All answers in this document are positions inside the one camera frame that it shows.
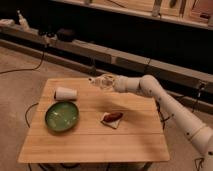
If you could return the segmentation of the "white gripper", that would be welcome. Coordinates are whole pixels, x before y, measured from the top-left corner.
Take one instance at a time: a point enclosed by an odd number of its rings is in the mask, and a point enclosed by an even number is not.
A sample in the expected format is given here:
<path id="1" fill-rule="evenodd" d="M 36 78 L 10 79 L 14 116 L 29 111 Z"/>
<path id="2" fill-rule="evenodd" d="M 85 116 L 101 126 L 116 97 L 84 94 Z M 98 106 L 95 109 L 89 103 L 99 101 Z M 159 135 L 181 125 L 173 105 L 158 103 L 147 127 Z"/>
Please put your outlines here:
<path id="1" fill-rule="evenodd" d="M 110 90 L 110 91 L 114 91 L 114 85 L 115 85 L 115 81 L 116 81 L 116 77 L 115 75 L 110 75 L 110 74 L 102 74 L 99 76 L 99 78 L 102 79 L 109 79 L 110 82 L 110 86 L 108 85 L 99 85 L 98 87 L 101 90 Z"/>

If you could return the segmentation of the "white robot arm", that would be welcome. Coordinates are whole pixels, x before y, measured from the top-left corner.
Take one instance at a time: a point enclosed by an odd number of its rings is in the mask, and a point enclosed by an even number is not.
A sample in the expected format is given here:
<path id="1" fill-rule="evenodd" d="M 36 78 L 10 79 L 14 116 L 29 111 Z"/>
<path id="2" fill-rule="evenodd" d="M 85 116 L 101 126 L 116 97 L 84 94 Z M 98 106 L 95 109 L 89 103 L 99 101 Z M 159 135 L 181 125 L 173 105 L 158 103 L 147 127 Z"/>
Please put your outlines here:
<path id="1" fill-rule="evenodd" d="M 153 98 L 172 116 L 185 137 L 205 160 L 213 159 L 213 129 L 169 95 L 154 76 L 126 77 L 103 74 L 95 79 L 95 85 L 101 89 Z"/>

